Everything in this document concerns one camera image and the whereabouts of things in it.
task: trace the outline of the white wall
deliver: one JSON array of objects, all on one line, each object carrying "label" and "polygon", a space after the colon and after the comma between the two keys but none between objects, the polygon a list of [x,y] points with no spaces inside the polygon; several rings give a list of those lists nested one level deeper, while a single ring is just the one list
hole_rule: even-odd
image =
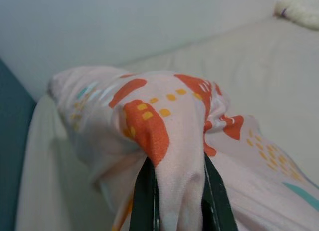
[{"label": "white wall", "polygon": [[0,57],[38,99],[79,65],[128,62],[272,14],[275,0],[0,0]]}]

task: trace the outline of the bed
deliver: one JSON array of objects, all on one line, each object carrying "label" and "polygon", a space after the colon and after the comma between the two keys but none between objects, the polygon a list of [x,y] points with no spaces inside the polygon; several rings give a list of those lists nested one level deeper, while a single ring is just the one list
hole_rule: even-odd
[{"label": "bed", "polygon": [[[319,184],[318,54],[318,32],[270,17],[123,68],[216,81],[231,98],[230,115],[254,115],[261,132]],[[53,101],[44,95],[29,130],[16,230],[109,229],[113,214],[87,176]]]}]

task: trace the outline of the white fluffy object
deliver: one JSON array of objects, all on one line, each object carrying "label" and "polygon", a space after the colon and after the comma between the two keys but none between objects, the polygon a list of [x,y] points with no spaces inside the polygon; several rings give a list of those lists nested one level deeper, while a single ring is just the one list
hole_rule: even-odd
[{"label": "white fluffy object", "polygon": [[319,0],[278,0],[275,14],[300,26],[319,30]]}]

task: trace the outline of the blue surface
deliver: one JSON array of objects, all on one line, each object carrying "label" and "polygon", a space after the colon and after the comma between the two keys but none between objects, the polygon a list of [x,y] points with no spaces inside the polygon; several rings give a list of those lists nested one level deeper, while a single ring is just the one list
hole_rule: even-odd
[{"label": "blue surface", "polygon": [[289,188],[292,192],[296,195],[299,195],[303,198],[308,204],[310,204],[315,210],[319,212],[319,200],[316,199],[314,196],[309,194],[306,190],[292,184],[283,183],[287,188]]},{"label": "blue surface", "polygon": [[0,60],[0,231],[13,231],[35,102]]}]

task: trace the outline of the patterned fabric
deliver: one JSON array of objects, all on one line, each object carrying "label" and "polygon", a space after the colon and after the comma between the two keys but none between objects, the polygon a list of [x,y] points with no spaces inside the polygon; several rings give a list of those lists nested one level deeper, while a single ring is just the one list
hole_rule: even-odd
[{"label": "patterned fabric", "polygon": [[[239,230],[315,230],[319,191],[264,138],[252,116],[226,116],[217,84],[173,72],[129,74],[84,67],[56,75],[49,93],[73,142],[128,230],[146,155],[159,187],[160,229],[202,229],[204,152],[224,180]],[[304,199],[299,187],[313,199]]]}]

